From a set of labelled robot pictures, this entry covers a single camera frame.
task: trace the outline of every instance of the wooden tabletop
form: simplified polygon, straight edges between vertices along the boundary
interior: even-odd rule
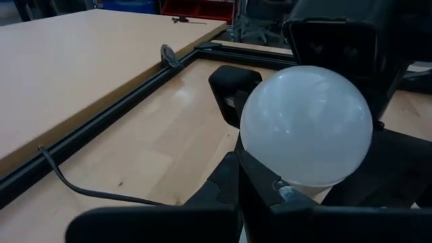
[[[207,81],[223,64],[190,64],[65,161],[65,177],[83,188],[184,203],[236,143],[238,131],[224,122]],[[274,72],[248,68],[264,79]],[[431,114],[430,96],[398,91],[383,121],[389,129],[432,140]],[[50,173],[0,211],[0,242],[63,242],[75,216],[112,205],[134,204],[81,196]]]
[[[222,21],[90,10],[0,27],[0,177],[178,56],[225,30]]]

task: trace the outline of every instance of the wire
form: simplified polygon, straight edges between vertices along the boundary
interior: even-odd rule
[[[54,159],[48,153],[48,151],[45,149],[44,146],[40,145],[38,148],[39,148],[39,151],[44,156],[44,158],[48,161],[49,165],[53,168],[53,171],[59,177],[59,179],[68,188],[70,188],[71,190],[73,190],[76,193],[83,194],[85,196],[92,196],[92,197],[95,197],[95,198],[120,200],[120,201],[131,202],[131,203],[142,203],[142,204],[146,204],[146,205],[156,205],[156,206],[164,205],[163,203],[160,203],[160,202],[154,202],[154,201],[151,201],[151,200],[146,200],[146,199],[141,199],[141,198],[135,198],[135,197],[132,197],[132,196],[123,196],[123,195],[112,194],[112,193],[108,193],[108,192],[97,192],[97,191],[94,191],[94,190],[87,190],[87,189],[79,188],[79,187],[71,184],[70,182],[68,182],[65,179],[65,177],[62,174],[62,172],[60,171],[60,168],[57,166],[57,164],[55,163]]]

